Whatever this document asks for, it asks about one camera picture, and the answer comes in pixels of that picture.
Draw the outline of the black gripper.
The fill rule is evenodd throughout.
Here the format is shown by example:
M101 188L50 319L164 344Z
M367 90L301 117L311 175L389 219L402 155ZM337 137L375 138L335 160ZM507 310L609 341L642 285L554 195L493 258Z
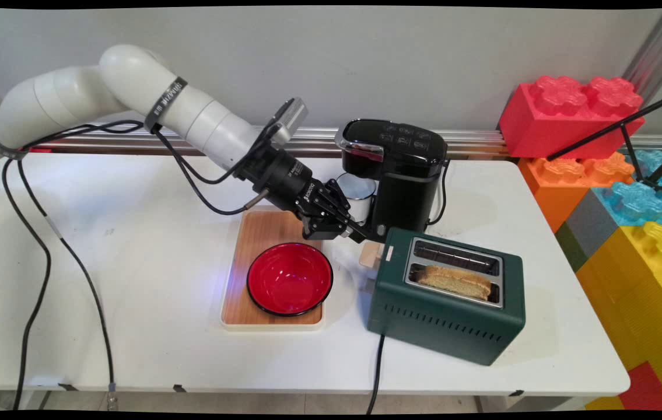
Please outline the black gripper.
M285 212L302 218L302 237L309 241L331 241L346 237L354 242L384 243L387 229L366 224L371 209L370 180L328 180L314 178L312 170L285 150L261 147L242 164L242 179L257 193L268 192L265 200ZM349 215L347 222L330 215Z

